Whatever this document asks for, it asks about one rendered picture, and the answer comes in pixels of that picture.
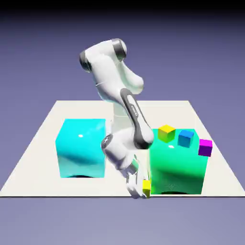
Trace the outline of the small yellow cube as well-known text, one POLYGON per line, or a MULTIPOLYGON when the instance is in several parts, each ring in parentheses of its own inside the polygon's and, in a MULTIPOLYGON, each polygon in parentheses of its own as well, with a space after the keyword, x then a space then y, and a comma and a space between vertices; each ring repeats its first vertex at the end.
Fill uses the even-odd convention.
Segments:
POLYGON ((176 129, 169 125, 163 125, 158 128, 158 139, 169 143, 175 138, 176 129))
POLYGON ((151 181, 144 179, 143 180, 143 194, 146 196, 146 198, 150 198, 151 194, 151 181))

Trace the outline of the small magenta cube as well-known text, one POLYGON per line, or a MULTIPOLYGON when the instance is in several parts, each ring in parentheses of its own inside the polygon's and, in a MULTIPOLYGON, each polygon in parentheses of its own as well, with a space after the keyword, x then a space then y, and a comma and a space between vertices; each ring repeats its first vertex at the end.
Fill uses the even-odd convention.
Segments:
POLYGON ((212 154, 212 140, 200 139, 198 155, 210 157, 212 154))

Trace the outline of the large green box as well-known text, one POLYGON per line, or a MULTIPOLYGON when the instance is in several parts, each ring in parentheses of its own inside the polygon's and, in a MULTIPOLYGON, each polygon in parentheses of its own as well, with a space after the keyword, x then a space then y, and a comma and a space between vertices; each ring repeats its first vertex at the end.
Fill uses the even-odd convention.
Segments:
POLYGON ((198 155, 199 136, 194 129, 188 130, 193 132, 190 147, 178 145, 181 129, 176 129, 169 143, 158 139, 158 130, 153 130, 149 149, 152 194, 201 194, 208 157, 198 155))

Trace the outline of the small blue cube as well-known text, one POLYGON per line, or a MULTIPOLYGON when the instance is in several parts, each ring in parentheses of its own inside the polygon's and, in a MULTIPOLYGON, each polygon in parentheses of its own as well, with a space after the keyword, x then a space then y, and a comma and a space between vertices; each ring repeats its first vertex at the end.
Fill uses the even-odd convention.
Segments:
POLYGON ((190 148, 194 137, 194 132, 189 130, 181 130, 178 135, 178 145, 190 148))

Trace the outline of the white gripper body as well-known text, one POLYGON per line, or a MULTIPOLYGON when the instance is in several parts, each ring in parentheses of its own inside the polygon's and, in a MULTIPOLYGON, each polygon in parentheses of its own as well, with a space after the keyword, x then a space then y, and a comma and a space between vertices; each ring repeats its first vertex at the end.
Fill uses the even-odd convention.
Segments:
POLYGON ((126 187, 132 198, 138 199, 146 199, 146 196, 143 194, 143 180, 150 180, 149 171, 140 167, 138 171, 134 174, 128 173, 126 178, 126 187))

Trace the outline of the large cyan box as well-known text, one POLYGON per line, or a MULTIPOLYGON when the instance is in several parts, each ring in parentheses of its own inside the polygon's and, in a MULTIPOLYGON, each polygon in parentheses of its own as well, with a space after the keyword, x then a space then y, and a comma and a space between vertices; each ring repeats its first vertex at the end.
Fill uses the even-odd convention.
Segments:
POLYGON ((106 136, 105 119, 65 119, 56 137, 61 178, 105 176, 101 142, 106 136))

